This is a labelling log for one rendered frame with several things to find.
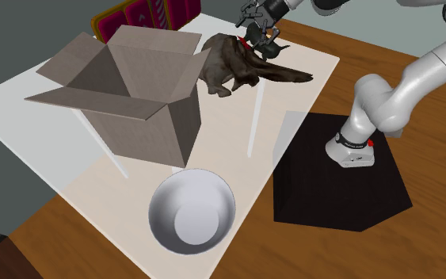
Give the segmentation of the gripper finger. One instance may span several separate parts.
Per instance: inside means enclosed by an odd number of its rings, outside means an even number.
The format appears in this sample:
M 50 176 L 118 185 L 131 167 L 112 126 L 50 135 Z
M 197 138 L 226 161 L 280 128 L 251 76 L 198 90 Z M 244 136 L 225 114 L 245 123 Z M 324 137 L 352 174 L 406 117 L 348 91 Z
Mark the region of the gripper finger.
M 261 33 L 259 46 L 271 44 L 280 35 L 280 30 L 274 26 L 274 21 L 264 19 L 258 23 L 258 26 Z
M 240 27 L 245 21 L 251 20 L 259 27 L 263 27 L 265 21 L 263 20 L 263 8 L 258 0 L 248 0 L 241 8 L 241 15 L 235 26 Z

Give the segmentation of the open brown cardboard box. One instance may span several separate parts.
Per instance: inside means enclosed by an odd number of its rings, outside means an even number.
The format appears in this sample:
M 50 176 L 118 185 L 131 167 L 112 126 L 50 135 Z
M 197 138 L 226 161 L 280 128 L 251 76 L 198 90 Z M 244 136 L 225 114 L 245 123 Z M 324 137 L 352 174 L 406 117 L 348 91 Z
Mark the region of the open brown cardboard box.
M 201 126 L 201 35 L 131 25 L 82 32 L 37 72 L 60 87 L 30 101 L 80 110 L 114 154 L 184 167 Z

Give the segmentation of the white bowl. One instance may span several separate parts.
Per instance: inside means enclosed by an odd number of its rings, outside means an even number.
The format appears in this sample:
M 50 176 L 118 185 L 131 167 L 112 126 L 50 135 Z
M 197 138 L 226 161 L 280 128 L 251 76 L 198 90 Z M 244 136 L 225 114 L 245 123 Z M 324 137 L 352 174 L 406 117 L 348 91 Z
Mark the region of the white bowl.
M 161 246 L 175 254 L 193 255 L 217 246 L 231 229 L 235 214 L 234 194 L 218 174 L 185 169 L 155 190 L 148 221 Z

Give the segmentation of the small dark animal figure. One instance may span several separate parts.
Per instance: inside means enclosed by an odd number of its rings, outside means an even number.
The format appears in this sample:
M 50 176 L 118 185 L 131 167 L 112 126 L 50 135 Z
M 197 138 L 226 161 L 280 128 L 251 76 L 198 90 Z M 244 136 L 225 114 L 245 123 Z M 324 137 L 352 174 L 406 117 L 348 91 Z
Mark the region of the small dark animal figure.
M 276 58 L 283 49 L 288 48 L 288 45 L 279 46 L 275 42 L 258 45 L 257 43 L 261 39 L 261 28 L 254 22 L 247 26 L 244 39 L 250 41 L 253 49 L 261 53 L 264 61 Z

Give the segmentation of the dark brown dog figure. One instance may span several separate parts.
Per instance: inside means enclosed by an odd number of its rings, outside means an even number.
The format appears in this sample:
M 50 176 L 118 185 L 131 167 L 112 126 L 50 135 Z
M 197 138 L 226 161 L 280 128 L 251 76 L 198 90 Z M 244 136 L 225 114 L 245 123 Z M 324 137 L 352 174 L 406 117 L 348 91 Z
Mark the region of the dark brown dog figure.
M 206 83 L 209 94 L 219 97 L 231 96 L 245 84 L 256 86 L 260 77 L 294 83 L 313 79 L 310 73 L 265 62 L 233 35 L 217 33 L 204 43 L 202 49 L 210 52 L 199 78 Z

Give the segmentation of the glass table with white legs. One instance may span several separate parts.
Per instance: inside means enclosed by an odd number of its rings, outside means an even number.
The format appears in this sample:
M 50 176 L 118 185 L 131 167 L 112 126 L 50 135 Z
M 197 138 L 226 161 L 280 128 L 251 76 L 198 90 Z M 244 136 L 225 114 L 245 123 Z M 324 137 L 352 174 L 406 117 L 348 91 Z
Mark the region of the glass table with white legs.
M 111 159 L 83 116 L 30 101 L 57 88 L 36 68 L 0 85 L 0 140 L 151 279 L 209 279 L 338 61 L 285 42 L 276 63 L 311 73 L 310 82 L 263 81 L 224 98 L 198 82 L 201 127 L 188 165 L 218 174 L 236 202 L 227 236 L 201 254 L 171 252 L 150 230 L 151 197 L 175 168 Z

